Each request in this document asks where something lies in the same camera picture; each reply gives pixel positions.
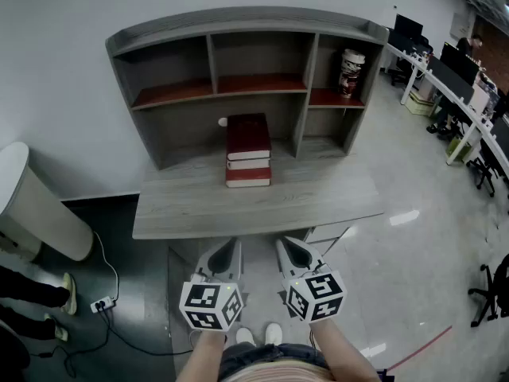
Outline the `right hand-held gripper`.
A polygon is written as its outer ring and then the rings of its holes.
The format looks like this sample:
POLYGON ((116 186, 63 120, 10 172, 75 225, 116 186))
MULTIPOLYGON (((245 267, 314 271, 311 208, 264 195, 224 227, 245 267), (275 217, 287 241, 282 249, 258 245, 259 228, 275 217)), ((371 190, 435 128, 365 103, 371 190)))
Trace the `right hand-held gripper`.
POLYGON ((347 297, 339 271, 330 271, 322 254, 311 244, 283 236, 276 240, 280 272, 285 278, 286 306, 303 322, 312 324, 335 317, 347 297), (317 272, 298 277, 302 272, 317 272))

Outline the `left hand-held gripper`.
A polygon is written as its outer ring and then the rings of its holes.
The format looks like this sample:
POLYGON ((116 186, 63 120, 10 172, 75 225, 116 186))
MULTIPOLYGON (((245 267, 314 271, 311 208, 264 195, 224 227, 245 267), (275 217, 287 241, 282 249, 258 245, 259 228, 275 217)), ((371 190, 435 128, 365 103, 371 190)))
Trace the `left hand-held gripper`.
POLYGON ((200 257, 198 272, 183 283, 179 301, 180 312, 190 328, 213 332, 231 328, 243 309, 239 285, 234 283, 241 277, 242 261, 238 237, 222 240, 200 257))

